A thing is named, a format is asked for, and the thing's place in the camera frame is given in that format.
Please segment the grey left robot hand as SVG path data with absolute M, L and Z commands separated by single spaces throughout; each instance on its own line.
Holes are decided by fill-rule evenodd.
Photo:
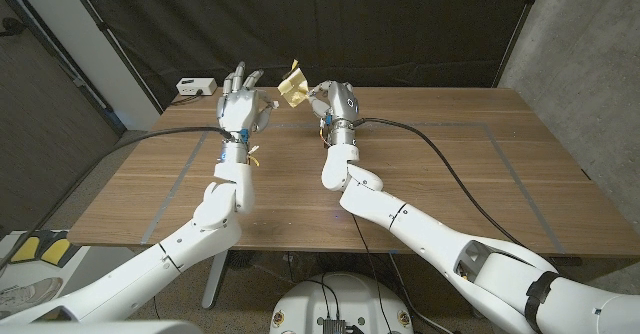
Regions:
M 264 90 L 255 87 L 263 73 L 259 69 L 244 76 L 245 63 L 241 61 L 224 79 L 216 117 L 220 128 L 230 137 L 222 142 L 220 163 L 246 164 L 251 135 L 263 131 L 272 111 L 279 107 Z

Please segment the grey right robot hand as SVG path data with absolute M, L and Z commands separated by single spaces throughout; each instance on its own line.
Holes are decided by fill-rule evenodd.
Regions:
M 349 83 L 322 82 L 308 92 L 307 99 L 320 119 L 327 146 L 355 144 L 354 123 L 359 104 Z

